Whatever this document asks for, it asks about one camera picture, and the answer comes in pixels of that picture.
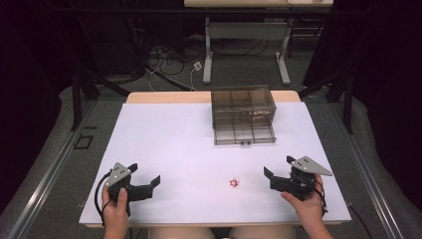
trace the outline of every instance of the desk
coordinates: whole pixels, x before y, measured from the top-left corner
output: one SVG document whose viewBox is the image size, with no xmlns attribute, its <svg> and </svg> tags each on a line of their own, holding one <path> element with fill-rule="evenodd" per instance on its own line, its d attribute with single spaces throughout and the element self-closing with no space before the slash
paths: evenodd
<svg viewBox="0 0 422 239">
<path fill-rule="evenodd" d="M 185 0 L 185 7 L 193 8 L 318 8 L 329 9 L 333 0 Z M 206 57 L 203 83 L 211 82 L 211 39 L 269 39 L 282 40 L 281 51 L 276 53 L 277 65 L 284 85 L 291 81 L 286 68 L 285 54 L 292 31 L 293 19 L 285 23 L 211 23 L 205 18 Z"/>
<path fill-rule="evenodd" d="M 267 166 L 289 177 L 286 156 L 307 155 L 330 169 L 304 103 L 294 92 L 273 92 L 276 143 L 214 145 L 211 94 L 133 93 L 116 122 L 80 223 L 101 225 L 94 207 L 100 178 L 116 161 L 138 163 L 131 184 L 161 175 L 151 199 L 130 203 L 132 227 L 298 224 L 292 206 L 270 189 Z M 230 180 L 240 179 L 238 187 Z M 325 223 L 350 220 L 335 176 L 324 177 L 330 212 Z"/>
</svg>

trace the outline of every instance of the table edge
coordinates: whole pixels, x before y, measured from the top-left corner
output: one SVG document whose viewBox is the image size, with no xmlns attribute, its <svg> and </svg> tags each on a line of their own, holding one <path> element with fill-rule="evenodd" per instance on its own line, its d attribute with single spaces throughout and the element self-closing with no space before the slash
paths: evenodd
<svg viewBox="0 0 422 239">
<path fill-rule="evenodd" d="M 327 226 L 337 226 L 344 222 L 349 221 L 328 221 L 324 222 L 324 225 Z M 101 224 L 83 224 L 89 228 L 98 229 L 103 228 Z M 301 226 L 300 222 L 275 222 L 275 223 L 238 223 L 238 224 L 224 224 L 224 223 L 187 223 L 187 224 L 129 224 L 129 228 L 153 228 L 153 227 L 242 227 L 242 226 L 257 226 L 257 225 L 291 225 L 291 226 Z"/>
<path fill-rule="evenodd" d="M 300 102 L 295 91 L 271 91 L 275 102 Z M 127 97 L 127 104 L 183 104 L 210 103 L 211 92 L 135 92 Z"/>
</svg>

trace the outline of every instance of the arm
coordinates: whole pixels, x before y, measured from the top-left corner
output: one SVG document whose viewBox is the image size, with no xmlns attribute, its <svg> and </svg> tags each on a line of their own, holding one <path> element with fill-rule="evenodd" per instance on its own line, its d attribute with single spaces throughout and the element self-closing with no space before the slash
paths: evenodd
<svg viewBox="0 0 422 239">
<path fill-rule="evenodd" d="M 322 179 L 316 175 L 316 190 L 322 191 Z M 296 210 L 299 220 L 311 239 L 332 239 L 325 225 L 322 222 L 322 202 L 316 192 L 311 193 L 309 198 L 300 201 L 289 192 L 282 192 L 285 198 Z"/>
<path fill-rule="evenodd" d="M 124 188 L 118 193 L 117 203 L 110 201 L 108 187 L 103 187 L 103 217 L 105 221 L 105 239 L 122 239 L 127 231 L 128 216 L 126 213 L 127 191 Z"/>
</svg>

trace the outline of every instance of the wooden table edge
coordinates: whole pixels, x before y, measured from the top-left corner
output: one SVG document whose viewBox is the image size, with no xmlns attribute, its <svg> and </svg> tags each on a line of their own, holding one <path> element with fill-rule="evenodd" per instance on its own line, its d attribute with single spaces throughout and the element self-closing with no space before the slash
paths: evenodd
<svg viewBox="0 0 422 239">
<path fill-rule="evenodd" d="M 300 102 L 295 91 L 271 91 L 275 102 Z M 211 92 L 135 92 L 126 100 L 127 104 L 175 104 L 210 103 Z"/>
</svg>

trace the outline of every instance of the table leg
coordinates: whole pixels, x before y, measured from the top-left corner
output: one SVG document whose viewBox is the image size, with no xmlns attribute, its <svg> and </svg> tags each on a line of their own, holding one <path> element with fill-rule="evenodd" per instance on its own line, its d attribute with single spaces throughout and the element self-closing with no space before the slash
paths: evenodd
<svg viewBox="0 0 422 239">
<path fill-rule="evenodd" d="M 211 83 L 211 66 L 212 66 L 212 52 L 211 52 L 211 36 L 210 36 L 210 19 L 205 18 L 205 66 L 204 66 L 204 84 Z"/>
<path fill-rule="evenodd" d="M 284 37 L 283 37 L 283 45 L 282 45 L 281 52 L 276 53 L 277 65 L 279 66 L 280 76 L 282 77 L 282 83 L 285 86 L 288 86 L 291 83 L 288 69 L 286 68 L 285 55 L 288 50 L 288 43 L 289 43 L 290 35 L 292 32 L 292 24 L 293 24 L 293 19 L 288 19 Z"/>
</svg>

